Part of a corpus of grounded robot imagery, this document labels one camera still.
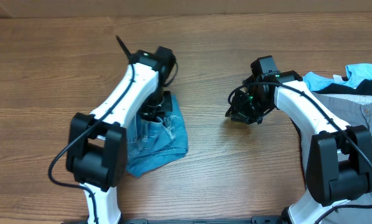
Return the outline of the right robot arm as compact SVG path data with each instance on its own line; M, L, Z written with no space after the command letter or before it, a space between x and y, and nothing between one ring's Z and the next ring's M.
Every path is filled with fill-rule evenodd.
M283 111L301 139L305 194L280 215L258 216L252 223L320 223L340 208L372 192L372 137L364 127L335 116L295 71L281 72L272 56L251 63L251 76L228 97L226 116L262 123L272 110Z

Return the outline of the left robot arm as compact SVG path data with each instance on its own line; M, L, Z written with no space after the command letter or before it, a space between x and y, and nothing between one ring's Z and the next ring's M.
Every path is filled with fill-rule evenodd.
M162 118L173 108L170 92L163 89L177 66L173 51L138 50L129 59L110 96L90 114L77 113L70 123L66 168L86 195L87 223L121 221L116 186L126 171L126 131L133 118Z

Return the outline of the light blue denim jeans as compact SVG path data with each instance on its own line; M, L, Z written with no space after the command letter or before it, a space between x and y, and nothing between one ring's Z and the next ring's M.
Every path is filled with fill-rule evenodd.
M172 111L153 121L133 117L126 128L128 163L126 171L134 177L185 157L188 136L176 96L171 96Z

